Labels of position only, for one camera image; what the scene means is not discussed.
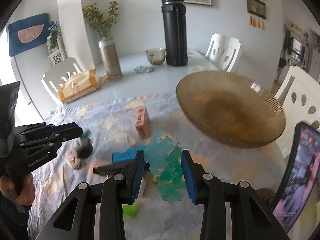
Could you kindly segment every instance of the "smartphone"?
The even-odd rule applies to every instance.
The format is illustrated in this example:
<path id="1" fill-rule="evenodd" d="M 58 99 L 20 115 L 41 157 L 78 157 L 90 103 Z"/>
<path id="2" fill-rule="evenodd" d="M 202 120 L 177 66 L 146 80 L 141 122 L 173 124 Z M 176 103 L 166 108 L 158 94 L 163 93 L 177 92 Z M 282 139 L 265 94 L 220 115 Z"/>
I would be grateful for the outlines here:
<path id="1" fill-rule="evenodd" d="M 304 122 L 296 125 L 288 166 L 270 208 L 288 233 L 310 196 L 320 165 L 320 133 Z"/>

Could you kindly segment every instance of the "vase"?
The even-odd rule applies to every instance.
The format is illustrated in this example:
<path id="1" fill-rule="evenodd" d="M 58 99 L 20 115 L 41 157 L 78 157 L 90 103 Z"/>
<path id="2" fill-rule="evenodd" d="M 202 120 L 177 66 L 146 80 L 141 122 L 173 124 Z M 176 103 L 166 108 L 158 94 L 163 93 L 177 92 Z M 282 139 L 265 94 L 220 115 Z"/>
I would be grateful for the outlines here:
<path id="1" fill-rule="evenodd" d="M 114 39 L 102 38 L 99 41 L 99 49 L 103 65 L 107 71 L 108 80 L 111 82 L 120 80 L 122 78 L 122 72 Z"/>

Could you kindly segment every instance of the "white wall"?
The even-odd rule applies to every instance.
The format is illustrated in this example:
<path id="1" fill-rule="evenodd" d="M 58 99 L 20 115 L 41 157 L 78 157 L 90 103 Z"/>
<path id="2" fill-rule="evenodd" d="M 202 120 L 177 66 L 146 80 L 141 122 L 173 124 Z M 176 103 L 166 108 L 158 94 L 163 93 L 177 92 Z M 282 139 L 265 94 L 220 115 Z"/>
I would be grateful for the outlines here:
<path id="1" fill-rule="evenodd" d="M 306 48 L 304 56 L 306 65 L 308 65 L 310 51 L 315 45 L 313 33 L 317 33 L 318 35 L 320 35 L 320 26 L 302 0 L 282 0 L 282 5 L 284 23 L 286 23 L 287 21 L 293 22 L 298 25 L 303 31 L 308 32 L 309 34 L 308 43 L 310 44 L 310 46 L 309 48 Z M 282 70 L 281 76 L 279 77 L 280 82 L 284 81 L 289 68 L 290 64 L 287 63 Z"/>
<path id="2" fill-rule="evenodd" d="M 88 28 L 84 24 L 82 0 L 58 0 L 58 12 L 68 56 L 74 57 L 83 70 L 93 69 L 95 64 L 102 63 L 97 47 L 90 46 L 95 43 L 97 46 L 95 42 L 97 39 L 92 35 L 87 35 Z"/>
<path id="3" fill-rule="evenodd" d="M 48 13 L 51 20 L 58 20 L 57 0 L 23 0 L 14 11 L 9 23 L 41 13 Z M 30 98 L 43 118 L 46 118 L 49 111 L 57 107 L 57 104 L 52 100 L 41 83 L 43 74 L 52 67 L 48 56 L 46 44 L 15 56 Z"/>
<path id="4" fill-rule="evenodd" d="M 94 0 L 81 0 L 81 7 L 84 8 L 86 5 L 92 4 L 92 3 L 95 3 Z M 92 28 L 87 23 L 87 20 L 85 19 L 84 19 L 84 26 L 85 26 L 85 31 L 88 37 L 88 42 L 89 42 L 93 62 L 95 66 L 98 66 L 102 64 L 102 58 L 101 58 L 99 45 L 98 45 L 98 42 L 100 40 L 99 35 L 96 31 L 92 30 Z"/>
<path id="5" fill-rule="evenodd" d="M 103 13 L 113 0 L 95 0 Z M 113 28 L 119 55 L 164 46 L 161 0 L 116 0 L 118 23 Z M 281 52 L 283 12 L 281 0 L 265 0 L 266 30 L 249 25 L 246 0 L 213 0 L 213 6 L 187 4 L 188 47 L 209 45 L 211 35 L 221 33 L 240 39 L 244 45 L 237 72 L 270 89 Z"/>

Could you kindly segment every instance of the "black thermos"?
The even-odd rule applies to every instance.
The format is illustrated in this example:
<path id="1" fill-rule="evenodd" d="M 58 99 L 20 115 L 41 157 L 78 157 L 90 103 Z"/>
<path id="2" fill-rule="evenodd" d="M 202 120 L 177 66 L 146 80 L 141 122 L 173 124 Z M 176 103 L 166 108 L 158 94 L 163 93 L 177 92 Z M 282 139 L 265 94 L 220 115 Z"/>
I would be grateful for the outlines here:
<path id="1" fill-rule="evenodd" d="M 186 7 L 183 0 L 162 0 L 167 64 L 185 66 L 187 55 Z"/>

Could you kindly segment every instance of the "chair back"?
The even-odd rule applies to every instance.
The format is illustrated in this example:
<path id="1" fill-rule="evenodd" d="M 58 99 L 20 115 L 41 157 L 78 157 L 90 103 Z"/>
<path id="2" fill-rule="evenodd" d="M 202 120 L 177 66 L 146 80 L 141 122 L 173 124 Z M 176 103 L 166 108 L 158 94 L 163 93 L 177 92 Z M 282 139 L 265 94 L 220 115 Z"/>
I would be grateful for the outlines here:
<path id="1" fill-rule="evenodd" d="M 60 105 L 58 90 L 73 75 L 81 73 L 75 58 L 69 57 L 61 63 L 49 69 L 41 80 L 44 88 L 47 90 L 52 99 Z"/>
<path id="2" fill-rule="evenodd" d="M 220 70 L 235 72 L 242 54 L 242 46 L 238 39 L 214 34 L 211 37 L 206 58 Z"/>
<path id="3" fill-rule="evenodd" d="M 298 66 L 291 66 L 283 84 L 275 95 L 281 101 L 286 116 L 286 127 L 276 140 L 283 157 L 290 154 L 294 129 L 304 121 L 313 128 L 320 127 L 320 85 Z"/>

